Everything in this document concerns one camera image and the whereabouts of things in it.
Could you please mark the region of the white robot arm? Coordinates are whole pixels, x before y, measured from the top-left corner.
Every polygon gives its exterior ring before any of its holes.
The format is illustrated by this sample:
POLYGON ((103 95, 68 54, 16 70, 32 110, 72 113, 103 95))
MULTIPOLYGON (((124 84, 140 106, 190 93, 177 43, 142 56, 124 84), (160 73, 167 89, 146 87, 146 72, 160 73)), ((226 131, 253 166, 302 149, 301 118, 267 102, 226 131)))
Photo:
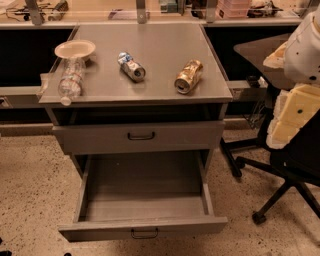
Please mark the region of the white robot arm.
POLYGON ((289 39, 270 54, 264 66, 283 68, 294 82, 277 96, 266 144, 282 149, 320 110, 320 6, 309 13, 289 39))

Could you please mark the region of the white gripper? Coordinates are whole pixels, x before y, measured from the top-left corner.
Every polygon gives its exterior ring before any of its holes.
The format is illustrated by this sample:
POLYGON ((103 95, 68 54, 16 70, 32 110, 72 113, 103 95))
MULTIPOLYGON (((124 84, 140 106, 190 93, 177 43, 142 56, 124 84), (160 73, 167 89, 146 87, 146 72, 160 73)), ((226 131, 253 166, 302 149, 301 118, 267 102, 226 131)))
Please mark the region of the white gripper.
MULTIPOLYGON (((284 68, 287 42, 265 58, 263 65, 273 69, 284 68)), ((301 85, 289 92, 279 122, 272 121, 267 130, 266 144, 272 149, 284 148, 296 133, 320 109, 320 88, 301 85)))

